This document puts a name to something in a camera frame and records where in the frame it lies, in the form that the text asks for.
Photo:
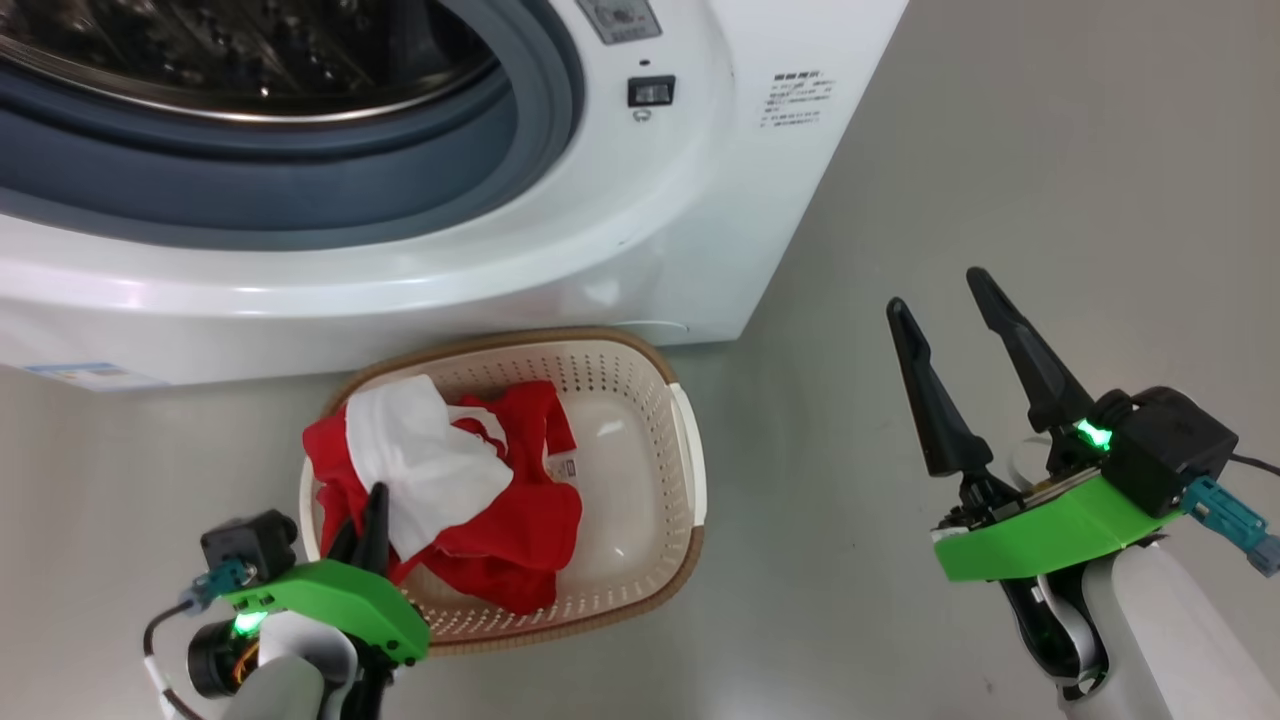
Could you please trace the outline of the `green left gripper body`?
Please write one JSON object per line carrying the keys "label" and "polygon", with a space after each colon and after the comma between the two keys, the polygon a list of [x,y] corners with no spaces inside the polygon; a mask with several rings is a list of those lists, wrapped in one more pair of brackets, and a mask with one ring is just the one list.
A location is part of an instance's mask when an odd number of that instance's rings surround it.
{"label": "green left gripper body", "polygon": [[296,612],[380,650],[398,665],[424,661],[431,641],[428,623],[398,587],[329,559],[223,598],[238,612]]}

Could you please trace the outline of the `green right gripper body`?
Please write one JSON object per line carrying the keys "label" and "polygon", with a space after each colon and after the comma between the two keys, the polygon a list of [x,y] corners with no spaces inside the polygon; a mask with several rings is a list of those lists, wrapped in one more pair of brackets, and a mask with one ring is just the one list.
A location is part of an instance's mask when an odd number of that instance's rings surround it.
{"label": "green right gripper body", "polygon": [[964,421],[932,423],[933,477],[961,477],[960,505],[932,530],[950,582],[1048,575],[1135,544],[1181,515],[1149,515],[1103,474],[1102,460],[1117,447],[1110,430],[1079,420],[1052,429],[1051,438],[1071,461],[1016,491],[989,471],[989,446]]}

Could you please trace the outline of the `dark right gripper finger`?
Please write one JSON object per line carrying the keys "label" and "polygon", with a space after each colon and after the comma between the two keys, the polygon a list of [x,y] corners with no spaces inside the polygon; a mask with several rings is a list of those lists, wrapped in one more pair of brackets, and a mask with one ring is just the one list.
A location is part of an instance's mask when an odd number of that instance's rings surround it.
{"label": "dark right gripper finger", "polygon": [[1018,374],[1032,429],[1042,433],[1084,419],[1093,398],[991,273],[972,266],[966,282],[987,328],[1000,337]]}
{"label": "dark right gripper finger", "polygon": [[993,454],[986,439],[970,430],[936,373],[931,345],[910,307],[893,297],[886,316],[928,474],[986,474]]}

